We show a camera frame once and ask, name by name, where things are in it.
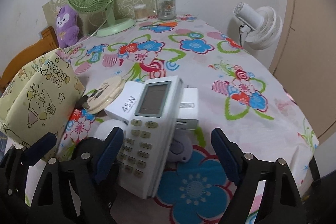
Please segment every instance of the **cotton swab container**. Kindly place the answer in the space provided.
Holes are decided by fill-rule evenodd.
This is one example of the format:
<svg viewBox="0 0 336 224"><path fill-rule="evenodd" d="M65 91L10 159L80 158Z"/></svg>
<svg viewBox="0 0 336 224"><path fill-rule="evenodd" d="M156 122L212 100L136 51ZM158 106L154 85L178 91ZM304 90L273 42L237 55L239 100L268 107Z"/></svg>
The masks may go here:
<svg viewBox="0 0 336 224"><path fill-rule="evenodd" d="M135 14L135 20L140 21L146 21L148 19L148 12L147 12L147 5L146 4L139 4L133 6L134 14Z"/></svg>

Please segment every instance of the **glass jar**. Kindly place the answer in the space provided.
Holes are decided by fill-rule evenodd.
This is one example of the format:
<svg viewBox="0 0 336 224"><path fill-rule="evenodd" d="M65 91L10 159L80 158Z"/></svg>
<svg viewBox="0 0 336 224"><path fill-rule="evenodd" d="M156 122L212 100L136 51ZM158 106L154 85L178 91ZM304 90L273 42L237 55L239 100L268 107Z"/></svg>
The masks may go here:
<svg viewBox="0 0 336 224"><path fill-rule="evenodd" d="M175 0L155 0L157 18L159 20L173 20L176 18Z"/></svg>

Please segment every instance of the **white fan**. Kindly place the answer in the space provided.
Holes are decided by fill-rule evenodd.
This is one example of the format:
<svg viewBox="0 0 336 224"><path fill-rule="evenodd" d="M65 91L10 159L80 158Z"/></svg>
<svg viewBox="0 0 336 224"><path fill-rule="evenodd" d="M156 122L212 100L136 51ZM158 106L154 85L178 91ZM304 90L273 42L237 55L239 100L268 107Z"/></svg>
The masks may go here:
<svg viewBox="0 0 336 224"><path fill-rule="evenodd" d="M254 50L270 47L281 34L283 22L272 7L264 6L254 10L240 2L233 13L244 23L240 34L247 33L245 42Z"/></svg>

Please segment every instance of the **white remote control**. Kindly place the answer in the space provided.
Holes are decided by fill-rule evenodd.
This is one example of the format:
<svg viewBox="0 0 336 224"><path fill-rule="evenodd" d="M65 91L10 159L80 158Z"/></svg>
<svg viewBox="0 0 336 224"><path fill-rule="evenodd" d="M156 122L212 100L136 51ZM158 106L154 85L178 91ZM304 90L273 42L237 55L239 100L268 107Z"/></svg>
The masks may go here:
<svg viewBox="0 0 336 224"><path fill-rule="evenodd" d="M126 129L117 160L119 185L139 198L156 195L174 135L183 82L178 76L147 80Z"/></svg>

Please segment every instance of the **fan base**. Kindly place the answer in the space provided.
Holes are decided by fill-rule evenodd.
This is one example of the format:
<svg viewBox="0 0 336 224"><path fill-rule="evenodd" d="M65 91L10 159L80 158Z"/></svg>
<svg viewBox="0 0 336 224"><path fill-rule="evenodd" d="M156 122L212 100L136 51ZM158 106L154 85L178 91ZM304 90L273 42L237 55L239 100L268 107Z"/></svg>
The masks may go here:
<svg viewBox="0 0 336 224"><path fill-rule="evenodd" d="M97 37L106 37L129 29L135 25L135 21L131 18L123 18L115 21L115 25L104 25L97 31Z"/></svg>

